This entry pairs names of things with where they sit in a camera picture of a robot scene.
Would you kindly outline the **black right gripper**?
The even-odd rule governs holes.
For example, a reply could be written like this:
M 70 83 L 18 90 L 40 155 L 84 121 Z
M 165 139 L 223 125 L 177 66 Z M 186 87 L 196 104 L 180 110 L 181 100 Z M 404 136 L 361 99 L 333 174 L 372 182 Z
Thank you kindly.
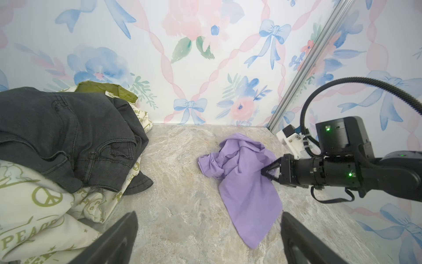
M 297 186 L 297 180 L 293 171 L 294 165 L 294 156 L 291 154 L 284 154 L 270 165 L 262 168 L 261 175 L 281 185 L 295 188 Z M 273 171 L 277 168 L 279 168 L 279 175 L 276 171 Z

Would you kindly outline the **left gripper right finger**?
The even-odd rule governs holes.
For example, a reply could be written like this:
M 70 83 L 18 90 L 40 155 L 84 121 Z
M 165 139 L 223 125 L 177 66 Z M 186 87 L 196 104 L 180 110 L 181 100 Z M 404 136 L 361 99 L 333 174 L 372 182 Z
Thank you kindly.
M 288 264 L 347 264 L 292 214 L 282 213 L 280 227 Z

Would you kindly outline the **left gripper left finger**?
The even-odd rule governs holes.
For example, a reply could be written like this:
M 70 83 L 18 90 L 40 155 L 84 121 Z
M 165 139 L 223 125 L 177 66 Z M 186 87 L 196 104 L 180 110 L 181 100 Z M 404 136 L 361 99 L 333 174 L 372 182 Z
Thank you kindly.
M 71 261 L 72 264 L 128 264 L 138 231 L 136 212 L 125 214 L 93 244 Z

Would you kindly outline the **purple cloth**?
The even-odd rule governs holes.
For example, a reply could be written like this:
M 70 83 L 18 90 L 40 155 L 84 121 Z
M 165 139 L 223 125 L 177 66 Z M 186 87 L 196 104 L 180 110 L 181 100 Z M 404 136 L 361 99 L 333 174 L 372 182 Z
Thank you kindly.
M 244 243 L 255 249 L 282 212 L 279 194 L 262 168 L 276 160 L 259 141 L 235 133 L 220 150 L 197 159 L 203 175 L 220 181 L 219 193 Z

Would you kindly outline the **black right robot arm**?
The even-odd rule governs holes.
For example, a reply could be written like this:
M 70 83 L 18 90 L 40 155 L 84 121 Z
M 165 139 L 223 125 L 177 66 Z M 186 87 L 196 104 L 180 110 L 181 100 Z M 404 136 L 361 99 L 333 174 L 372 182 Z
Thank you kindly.
M 346 117 L 316 124 L 321 157 L 295 159 L 285 154 L 262 168 L 261 174 L 289 187 L 344 188 L 363 198 L 371 190 L 420 202 L 422 200 L 422 153 L 395 151 L 383 158 L 374 156 L 363 120 Z

